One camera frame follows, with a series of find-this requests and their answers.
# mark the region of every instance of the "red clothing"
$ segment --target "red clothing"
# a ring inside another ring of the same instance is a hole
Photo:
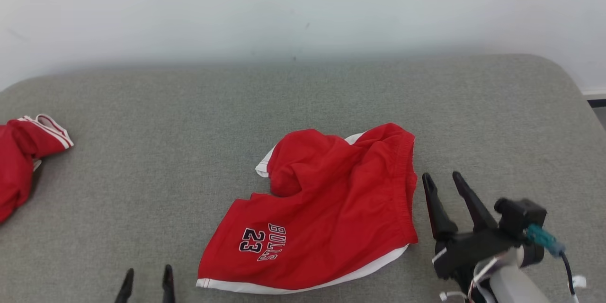
[[[47,115],[24,116],[0,125],[0,223],[29,198],[34,159],[70,146],[67,131]]]
[[[204,250],[197,286],[289,294],[368,275],[418,242],[414,136],[396,124],[350,145],[290,133],[267,171],[271,192],[238,199]]]

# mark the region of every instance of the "white stripe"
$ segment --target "white stripe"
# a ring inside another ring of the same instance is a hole
[[[35,124],[38,128],[41,128],[43,131],[45,131],[46,133],[48,133],[49,135],[51,135],[52,137],[57,139],[59,142],[61,142],[61,144],[63,145],[63,148],[67,149],[70,147],[70,145],[65,140],[65,137],[60,135],[56,130],[54,130],[54,129],[50,130],[46,126],[43,126],[40,122],[33,120],[32,118],[30,118],[28,116],[25,116],[25,118],[26,118],[26,120],[25,120],[26,122]]]
[[[444,253],[446,253],[446,251],[448,251],[448,250],[446,250],[446,247],[445,247],[445,248],[443,248],[443,249],[442,249],[442,251],[439,251],[439,252],[437,253],[437,255],[435,255],[435,256],[433,256],[433,258],[431,258],[431,263],[432,263],[432,264],[433,264],[433,263],[435,263],[435,262],[436,262],[436,260],[437,260],[438,258],[440,258],[441,256],[443,256],[443,255],[444,255]]]
[[[305,291],[309,291],[309,290],[325,288],[327,286],[331,286],[331,285],[335,285],[335,284],[340,284],[342,282],[353,281],[354,279],[358,279],[358,278],[370,275],[371,273],[379,270],[380,268],[386,266],[390,262],[393,262],[398,257],[400,257],[402,255],[402,253],[404,253],[404,251],[406,251],[407,247],[408,247],[408,245],[406,245],[405,247],[401,247],[400,249],[395,249],[394,251],[387,253],[387,255],[385,255],[383,257],[379,257],[379,258],[373,260],[372,262],[366,264],[365,266],[357,269],[356,271],[348,273],[347,275],[337,278],[334,281],[330,281],[330,282],[327,282],[324,284],[312,286],[310,288],[305,288],[305,289],[286,290],[286,289],[272,288],[270,286],[263,286],[263,285],[257,285],[257,284],[252,284],[252,283],[217,281],[215,279],[210,279],[210,278],[201,278],[201,279],[197,280],[196,286],[198,286],[200,288],[213,288],[213,289],[218,289],[218,290],[227,290],[227,291],[231,291],[231,292],[243,292],[243,293],[249,293],[249,294],[294,294],[297,292],[305,292]]]
[[[40,115],[36,116],[36,121],[40,122],[44,126],[48,126],[48,128],[51,128],[54,131],[58,131],[61,135],[63,135],[65,137],[65,139],[67,140],[67,143],[69,143],[70,146],[74,146],[74,143],[71,141],[70,135],[67,133],[67,130],[65,130],[65,128],[60,126],[60,124],[58,124],[57,121],[54,120],[49,115],[40,114]]]

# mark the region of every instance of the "white trim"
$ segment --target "white trim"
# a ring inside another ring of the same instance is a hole
[[[60,126],[56,122],[56,120],[54,120],[49,115],[40,114],[40,115],[36,116],[36,121],[40,122],[40,124],[42,124],[43,126],[47,126],[48,128],[50,128],[50,129],[58,132],[59,134],[63,135],[63,137],[65,138],[65,140],[67,140],[67,143],[70,146],[74,146],[74,143],[71,141],[70,135],[67,133],[67,130],[65,130],[65,128],[63,128],[62,126]]]
[[[269,177],[269,173],[267,173],[267,165],[269,164],[269,159],[271,159],[271,154],[273,154],[273,150],[275,149],[275,147],[276,146],[273,146],[273,148],[271,148],[271,150],[261,160],[261,162],[259,162],[259,164],[257,165],[257,167],[255,167],[255,170],[257,171],[257,174],[259,174],[259,176],[262,177],[262,178],[268,178]]]
[[[346,137],[344,140],[350,145],[353,145],[364,133],[351,135],[349,137]],[[269,164],[269,159],[271,159],[271,155],[273,154],[273,150],[275,148],[276,146],[273,146],[273,148],[271,148],[271,150],[267,153],[267,155],[265,155],[261,162],[259,162],[257,167],[255,167],[257,174],[259,174],[259,176],[262,178],[269,177],[269,173],[267,172],[267,165]]]
[[[606,89],[585,90],[581,93],[585,100],[606,99]]]
[[[400,247],[400,249],[395,249],[394,251],[387,253],[387,255],[384,255],[383,257],[379,257],[379,258],[373,260],[372,262],[366,264],[365,266],[357,269],[356,271],[350,272],[347,275],[344,275],[343,277],[335,279],[334,281],[330,281],[330,282],[327,282],[324,284],[312,286],[310,288],[305,288],[305,289],[286,290],[286,289],[272,288],[270,286],[263,286],[263,285],[257,285],[257,284],[252,284],[252,283],[217,281],[215,279],[210,279],[210,278],[198,279],[196,286],[198,286],[200,288],[212,288],[212,289],[218,289],[218,290],[227,290],[227,291],[231,291],[231,292],[243,292],[243,293],[248,293],[248,294],[294,294],[297,292],[306,292],[309,290],[325,288],[327,286],[340,284],[342,282],[353,281],[354,279],[358,279],[358,278],[370,275],[371,273],[379,270],[380,268],[386,266],[390,262],[393,262],[398,257],[400,257],[402,255],[402,253],[404,253],[404,251],[406,251],[407,247],[408,247],[408,245],[406,245],[405,247]]]
[[[49,134],[52,137],[54,137],[57,141],[61,142],[61,145],[63,145],[63,148],[65,148],[65,149],[67,149],[67,148],[69,148],[70,146],[73,145],[73,143],[71,142],[71,140],[69,138],[61,135],[61,133],[59,133],[55,129],[48,128],[47,126],[44,126],[43,124],[41,124],[37,120],[33,120],[29,116],[24,116],[24,117],[20,118],[19,120],[23,121],[23,122],[30,122],[30,123],[36,125],[38,128],[42,129],[47,134]]]
[[[34,163],[34,171],[36,171],[36,169],[42,164],[42,160],[41,159],[34,159],[33,163]]]

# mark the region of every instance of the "teal connector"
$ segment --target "teal connector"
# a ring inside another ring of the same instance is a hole
[[[560,258],[562,256],[562,252],[566,251],[566,247],[563,243],[558,242],[554,236],[549,234],[549,232],[543,230],[534,223],[528,226],[526,237],[546,248],[547,251],[554,256],[554,258]]]

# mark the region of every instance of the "black robotic claw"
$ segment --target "black robotic claw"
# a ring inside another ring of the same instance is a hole
[[[128,301],[130,294],[133,292],[133,281],[134,270],[130,268],[126,271],[126,277],[124,277],[120,291],[117,293],[116,303],[126,303]]]
[[[461,290],[467,292],[476,264],[511,247],[524,245],[526,253],[532,255],[528,259],[524,257],[522,266],[536,264],[543,259],[543,248],[526,240],[523,231],[531,223],[543,225],[547,214],[544,208],[528,199],[500,199],[497,211],[502,214],[502,219],[497,224],[463,176],[455,171],[454,184],[465,200],[474,224],[473,232],[458,234],[459,229],[444,211],[431,176],[425,173],[422,178],[431,231],[436,240],[436,256],[432,262],[438,277],[454,279]],[[476,303],[485,301],[477,290],[472,292],[472,298]]]
[[[446,212],[444,212],[442,202],[440,201],[440,198],[437,197],[437,187],[433,183],[429,173],[423,174],[423,187],[425,187],[427,211],[429,211],[429,221],[431,223],[433,238],[437,241],[446,241],[459,232],[459,228],[450,220]]]
[[[476,193],[465,182],[463,175],[455,171],[453,172],[453,180],[455,181],[454,184],[459,191],[459,195],[465,199],[467,210],[469,210],[469,214],[472,216],[473,232],[481,232],[488,228],[497,228],[496,221]]]
[[[133,292],[134,270],[128,269],[126,277],[122,283],[120,291],[117,294],[115,303],[127,303],[128,298]],[[173,282],[173,268],[166,265],[164,268],[164,277],[162,278],[162,288],[164,288],[164,296],[162,303],[175,303],[175,284]]]

